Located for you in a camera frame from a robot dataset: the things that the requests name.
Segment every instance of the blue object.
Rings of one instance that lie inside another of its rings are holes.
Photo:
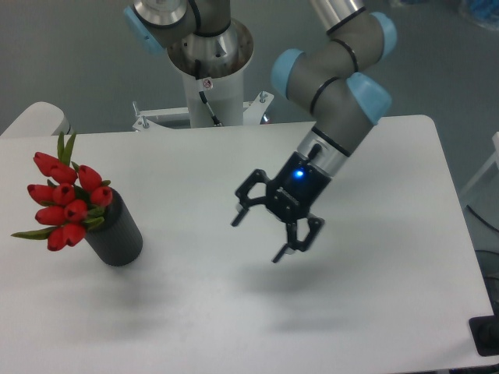
[[[346,80],[346,84],[359,103],[366,117],[373,125],[383,117],[391,106],[390,94],[370,77],[356,72]]]
[[[378,20],[381,28],[383,29],[384,44],[381,58],[384,58],[391,51],[393,51],[395,45],[397,44],[397,29],[395,28],[393,21],[386,17],[385,14],[381,12],[373,12],[371,13],[371,16]]]
[[[299,49],[288,49],[274,62],[271,73],[272,86],[286,99],[288,98],[288,81],[298,57],[305,52]]]
[[[128,23],[128,26],[147,52],[152,55],[159,55],[165,51],[130,7],[125,8],[123,14],[126,23]]]
[[[295,172],[293,173],[293,177],[295,177],[295,179],[301,179],[304,175],[305,173],[303,172],[303,169],[295,170]]]

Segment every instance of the metal bracket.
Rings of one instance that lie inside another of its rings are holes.
[[[244,125],[259,125],[270,122],[267,110],[274,99],[274,95],[265,91],[258,94],[254,101],[245,101],[243,103]],[[133,128],[136,131],[148,130],[148,126],[159,129],[171,129],[165,125],[158,125],[158,123],[166,122],[182,122],[189,121],[189,111],[187,108],[169,108],[169,109],[156,109],[151,111],[140,111],[137,102],[132,103],[133,111],[135,114],[136,122]]]

